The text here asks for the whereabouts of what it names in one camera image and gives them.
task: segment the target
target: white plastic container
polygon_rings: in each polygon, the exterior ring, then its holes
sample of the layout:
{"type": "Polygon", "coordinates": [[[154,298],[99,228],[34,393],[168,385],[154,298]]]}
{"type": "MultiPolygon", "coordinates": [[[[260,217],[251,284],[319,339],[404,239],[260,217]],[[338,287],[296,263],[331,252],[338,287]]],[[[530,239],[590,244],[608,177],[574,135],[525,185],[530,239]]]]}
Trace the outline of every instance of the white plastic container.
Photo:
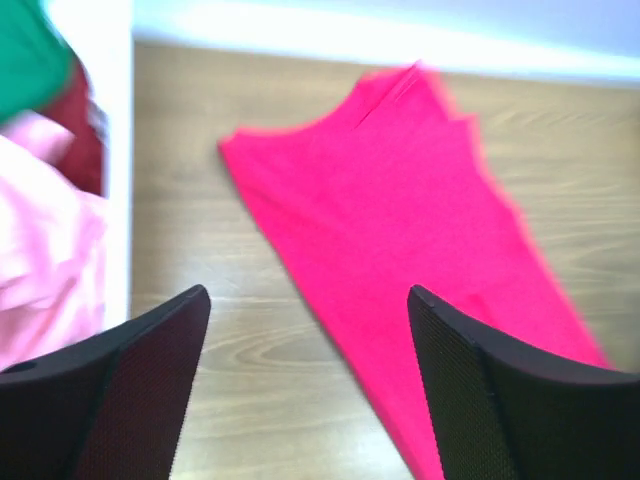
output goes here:
{"type": "Polygon", "coordinates": [[[129,318],[133,177],[131,0],[43,0],[52,23],[85,65],[107,116],[109,200],[105,329],[129,318]]]}

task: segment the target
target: wood grain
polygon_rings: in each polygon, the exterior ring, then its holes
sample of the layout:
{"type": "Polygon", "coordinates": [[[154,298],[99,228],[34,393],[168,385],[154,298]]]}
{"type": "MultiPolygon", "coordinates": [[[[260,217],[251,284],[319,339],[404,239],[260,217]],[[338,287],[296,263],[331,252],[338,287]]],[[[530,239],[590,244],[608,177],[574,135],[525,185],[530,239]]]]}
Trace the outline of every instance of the wood grain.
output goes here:
{"type": "MultiPolygon", "coordinates": [[[[411,478],[215,151],[337,105],[365,67],[136,46],[133,308],[213,302],[176,480],[411,478]]],[[[445,76],[620,368],[640,370],[640,92],[445,76]]]]}

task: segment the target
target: dark red cloth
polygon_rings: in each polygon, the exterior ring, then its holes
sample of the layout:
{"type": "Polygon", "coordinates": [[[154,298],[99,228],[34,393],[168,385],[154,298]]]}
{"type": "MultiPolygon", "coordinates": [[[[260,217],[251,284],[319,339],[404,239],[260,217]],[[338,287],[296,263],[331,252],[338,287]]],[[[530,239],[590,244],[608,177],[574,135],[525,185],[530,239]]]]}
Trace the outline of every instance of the dark red cloth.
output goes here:
{"type": "Polygon", "coordinates": [[[607,365],[487,172],[473,119],[443,93],[417,67],[370,75],[312,125],[220,142],[255,221],[420,480],[443,473],[407,320],[412,285],[536,347],[607,365]]]}
{"type": "Polygon", "coordinates": [[[69,87],[53,103],[40,111],[74,135],[56,168],[85,192],[102,195],[103,144],[91,125],[90,87],[80,60],[76,59],[69,87]]]}

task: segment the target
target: green cloth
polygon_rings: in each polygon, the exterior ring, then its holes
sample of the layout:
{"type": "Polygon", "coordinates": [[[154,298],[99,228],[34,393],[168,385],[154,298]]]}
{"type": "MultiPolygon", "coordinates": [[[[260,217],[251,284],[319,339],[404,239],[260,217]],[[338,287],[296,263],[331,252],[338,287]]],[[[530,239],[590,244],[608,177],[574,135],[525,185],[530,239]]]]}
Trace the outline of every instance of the green cloth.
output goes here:
{"type": "Polygon", "coordinates": [[[51,103],[67,86],[73,58],[41,0],[0,0],[0,124],[51,103]]]}

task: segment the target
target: pink fabric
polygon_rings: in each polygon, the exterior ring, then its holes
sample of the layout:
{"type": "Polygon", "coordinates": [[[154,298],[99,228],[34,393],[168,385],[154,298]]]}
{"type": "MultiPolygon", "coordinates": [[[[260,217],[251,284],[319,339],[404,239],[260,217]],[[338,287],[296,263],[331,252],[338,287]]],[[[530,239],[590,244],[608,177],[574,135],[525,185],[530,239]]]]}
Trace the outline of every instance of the pink fabric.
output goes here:
{"type": "Polygon", "coordinates": [[[69,130],[33,111],[16,116],[0,128],[0,135],[52,165],[62,158],[73,140],[69,130]]]}
{"type": "Polygon", "coordinates": [[[33,155],[59,145],[5,133],[25,141],[0,136],[0,369],[101,331],[107,227],[104,199],[33,155]]]}
{"type": "Polygon", "coordinates": [[[220,142],[240,195],[418,479],[443,478],[406,298],[421,284],[544,350],[607,362],[476,149],[417,66],[364,77],[298,130],[220,142]]]}

